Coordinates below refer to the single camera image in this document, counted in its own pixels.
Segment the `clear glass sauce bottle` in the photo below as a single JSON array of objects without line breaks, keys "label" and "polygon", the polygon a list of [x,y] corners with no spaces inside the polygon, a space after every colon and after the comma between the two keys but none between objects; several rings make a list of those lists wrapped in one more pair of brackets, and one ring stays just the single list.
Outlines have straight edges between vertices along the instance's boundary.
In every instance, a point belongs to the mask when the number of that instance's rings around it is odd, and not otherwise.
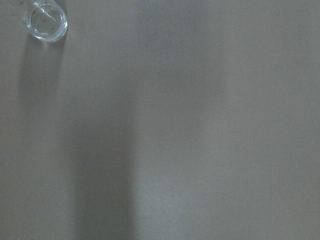
[{"label": "clear glass sauce bottle", "polygon": [[29,34],[45,43],[58,42],[68,30],[67,15],[54,0],[15,0],[13,14]]}]

